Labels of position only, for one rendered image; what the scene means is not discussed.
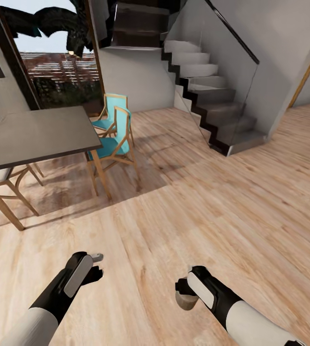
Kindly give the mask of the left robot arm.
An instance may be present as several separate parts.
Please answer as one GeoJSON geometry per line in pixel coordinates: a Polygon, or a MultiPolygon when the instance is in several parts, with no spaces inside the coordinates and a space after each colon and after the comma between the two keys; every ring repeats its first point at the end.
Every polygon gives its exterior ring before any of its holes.
{"type": "Polygon", "coordinates": [[[98,281],[103,270],[100,252],[77,252],[67,261],[65,269],[46,287],[26,313],[0,341],[0,346],[48,346],[60,322],[82,285],[98,281]]]}

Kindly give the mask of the pillar candle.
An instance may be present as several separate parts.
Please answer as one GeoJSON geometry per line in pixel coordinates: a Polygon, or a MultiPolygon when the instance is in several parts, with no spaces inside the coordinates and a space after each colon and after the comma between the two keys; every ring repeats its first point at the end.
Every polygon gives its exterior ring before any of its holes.
{"type": "Polygon", "coordinates": [[[175,299],[181,309],[190,311],[196,305],[199,296],[181,295],[179,291],[175,292],[175,299]]]}

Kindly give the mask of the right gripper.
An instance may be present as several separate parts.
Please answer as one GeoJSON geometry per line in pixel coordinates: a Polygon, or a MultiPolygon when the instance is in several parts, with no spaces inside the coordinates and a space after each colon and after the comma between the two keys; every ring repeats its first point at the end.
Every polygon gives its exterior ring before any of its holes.
{"type": "Polygon", "coordinates": [[[181,278],[178,280],[177,283],[175,283],[175,289],[176,291],[179,291],[181,295],[190,295],[190,296],[196,296],[197,294],[194,293],[187,282],[187,278],[181,278]]]}

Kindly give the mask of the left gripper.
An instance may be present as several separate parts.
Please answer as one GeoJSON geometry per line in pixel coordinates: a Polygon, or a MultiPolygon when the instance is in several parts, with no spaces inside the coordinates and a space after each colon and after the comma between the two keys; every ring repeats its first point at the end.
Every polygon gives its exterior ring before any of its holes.
{"type": "Polygon", "coordinates": [[[82,285],[86,285],[95,281],[98,281],[103,277],[103,270],[99,269],[99,266],[92,267],[89,271],[87,278],[83,281],[82,285]]]}

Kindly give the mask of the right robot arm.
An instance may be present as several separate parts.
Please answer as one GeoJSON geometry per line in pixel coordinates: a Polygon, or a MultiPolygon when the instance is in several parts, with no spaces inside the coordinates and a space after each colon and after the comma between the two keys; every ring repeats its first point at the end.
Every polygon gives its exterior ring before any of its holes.
{"type": "Polygon", "coordinates": [[[211,276],[205,266],[188,265],[187,273],[175,283],[176,291],[199,296],[236,346],[308,346],[211,276]]]}

